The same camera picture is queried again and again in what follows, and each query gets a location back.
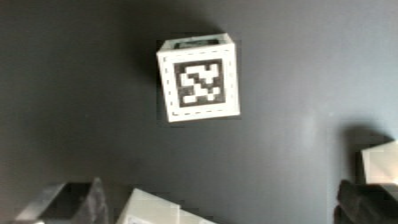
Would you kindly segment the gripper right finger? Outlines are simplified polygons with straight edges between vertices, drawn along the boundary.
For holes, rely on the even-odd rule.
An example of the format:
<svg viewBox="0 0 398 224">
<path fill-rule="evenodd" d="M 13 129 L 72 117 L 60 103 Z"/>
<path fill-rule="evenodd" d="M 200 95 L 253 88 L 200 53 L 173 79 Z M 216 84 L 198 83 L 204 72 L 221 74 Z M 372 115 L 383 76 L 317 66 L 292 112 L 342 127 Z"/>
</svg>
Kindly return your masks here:
<svg viewBox="0 0 398 224">
<path fill-rule="evenodd" d="M 395 184 L 340 181 L 333 224 L 398 224 Z"/>
</svg>

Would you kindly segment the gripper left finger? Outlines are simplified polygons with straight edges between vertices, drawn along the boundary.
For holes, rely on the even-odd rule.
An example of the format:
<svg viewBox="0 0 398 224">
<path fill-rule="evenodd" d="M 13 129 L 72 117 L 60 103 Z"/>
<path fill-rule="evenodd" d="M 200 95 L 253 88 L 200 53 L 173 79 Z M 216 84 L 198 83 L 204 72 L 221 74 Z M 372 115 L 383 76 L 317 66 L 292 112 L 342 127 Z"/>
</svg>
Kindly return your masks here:
<svg viewBox="0 0 398 224">
<path fill-rule="evenodd" d="M 49 184 L 15 216 L 13 224 L 109 224 L 101 179 Z"/>
</svg>

